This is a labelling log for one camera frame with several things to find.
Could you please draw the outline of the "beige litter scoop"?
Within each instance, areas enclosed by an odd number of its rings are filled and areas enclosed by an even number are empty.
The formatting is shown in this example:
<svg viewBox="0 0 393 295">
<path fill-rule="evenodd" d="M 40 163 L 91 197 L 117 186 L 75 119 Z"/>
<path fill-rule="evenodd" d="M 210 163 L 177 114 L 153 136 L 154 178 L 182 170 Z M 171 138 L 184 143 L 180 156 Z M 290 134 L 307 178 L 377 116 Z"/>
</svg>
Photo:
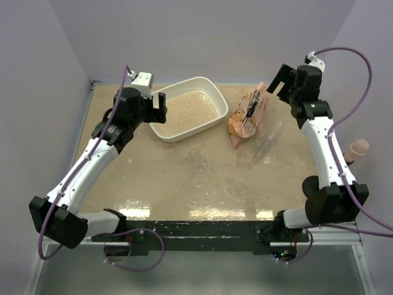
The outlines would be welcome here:
<svg viewBox="0 0 393 295">
<path fill-rule="evenodd" d="M 359 157 L 364 156 L 369 149 L 368 141 L 359 139 L 349 145 L 348 150 L 343 154 L 344 160 L 348 166 L 354 163 Z"/>
</svg>

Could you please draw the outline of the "orange cat litter bag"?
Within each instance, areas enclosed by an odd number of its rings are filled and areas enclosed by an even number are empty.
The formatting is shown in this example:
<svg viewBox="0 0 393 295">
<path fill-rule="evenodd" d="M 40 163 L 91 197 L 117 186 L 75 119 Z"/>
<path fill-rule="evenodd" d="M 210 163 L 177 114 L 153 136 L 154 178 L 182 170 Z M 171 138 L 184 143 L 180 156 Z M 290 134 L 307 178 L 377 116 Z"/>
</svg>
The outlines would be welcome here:
<svg viewBox="0 0 393 295">
<path fill-rule="evenodd" d="M 232 148 L 253 137 L 263 127 L 263 118 L 268 109 L 271 94 L 268 85 L 261 82 L 241 97 L 228 120 L 228 132 Z"/>
</svg>

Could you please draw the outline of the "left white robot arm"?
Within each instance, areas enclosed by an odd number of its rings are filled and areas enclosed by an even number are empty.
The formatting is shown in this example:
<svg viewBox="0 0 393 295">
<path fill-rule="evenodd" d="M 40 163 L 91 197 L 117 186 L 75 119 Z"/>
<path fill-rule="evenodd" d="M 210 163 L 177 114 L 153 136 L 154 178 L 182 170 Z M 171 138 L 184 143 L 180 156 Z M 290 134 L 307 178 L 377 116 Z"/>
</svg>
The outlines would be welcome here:
<svg viewBox="0 0 393 295">
<path fill-rule="evenodd" d="M 96 125 L 87 147 L 60 183 L 45 197 L 35 196 L 29 203 L 39 241 L 49 238 L 69 249 L 85 237 L 107 235 L 113 241 L 126 237 L 125 216 L 110 209 L 81 214 L 80 208 L 104 169 L 133 139 L 141 123 L 166 122 L 166 95 L 143 96 L 134 87 L 119 91 L 114 105 Z"/>
</svg>

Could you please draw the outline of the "black bag clip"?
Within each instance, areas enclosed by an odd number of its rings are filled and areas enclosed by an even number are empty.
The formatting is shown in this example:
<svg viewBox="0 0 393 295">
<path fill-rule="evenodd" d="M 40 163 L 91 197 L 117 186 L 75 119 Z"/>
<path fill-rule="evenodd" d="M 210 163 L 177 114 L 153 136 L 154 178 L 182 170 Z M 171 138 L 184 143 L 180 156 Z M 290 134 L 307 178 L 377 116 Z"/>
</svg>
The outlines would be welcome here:
<svg viewBox="0 0 393 295">
<path fill-rule="evenodd" d="M 255 112 L 256 106 L 258 104 L 258 101 L 254 101 L 247 109 L 247 113 L 242 120 L 242 124 L 245 124 L 248 120 L 248 118 L 252 117 L 253 113 Z"/>
</svg>

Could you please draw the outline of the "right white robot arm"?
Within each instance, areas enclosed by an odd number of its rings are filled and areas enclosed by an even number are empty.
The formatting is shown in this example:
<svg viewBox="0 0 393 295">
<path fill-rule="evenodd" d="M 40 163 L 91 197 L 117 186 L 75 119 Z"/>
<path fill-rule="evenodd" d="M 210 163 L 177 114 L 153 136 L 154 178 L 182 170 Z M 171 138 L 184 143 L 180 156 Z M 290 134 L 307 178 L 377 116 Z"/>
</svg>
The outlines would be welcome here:
<svg viewBox="0 0 393 295">
<path fill-rule="evenodd" d="M 363 205 L 369 196 L 368 187 L 359 184 L 349 169 L 337 138 L 329 129 L 333 114 L 328 102 L 319 99 L 322 70 L 312 64 L 294 69 L 283 64 L 267 91 L 276 92 L 279 99 L 291 107 L 291 115 L 309 142 L 318 174 L 302 183 L 305 204 L 297 209 L 282 210 L 273 225 L 262 232 L 268 242 L 289 242 L 304 227 L 355 221 L 357 204 Z"/>
</svg>

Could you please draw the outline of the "white litter box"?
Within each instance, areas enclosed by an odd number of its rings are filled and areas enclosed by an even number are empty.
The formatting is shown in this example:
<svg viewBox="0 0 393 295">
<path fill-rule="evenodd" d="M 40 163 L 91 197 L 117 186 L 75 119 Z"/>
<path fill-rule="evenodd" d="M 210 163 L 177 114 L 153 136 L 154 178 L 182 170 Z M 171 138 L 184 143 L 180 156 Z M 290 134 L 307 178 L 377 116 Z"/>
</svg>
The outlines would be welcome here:
<svg viewBox="0 0 393 295">
<path fill-rule="evenodd" d="M 173 143 L 203 132 L 222 121 L 228 114 L 228 104 L 211 80 L 193 77 L 154 91 L 166 95 L 166 122 L 151 123 L 153 132 L 164 142 Z"/>
</svg>

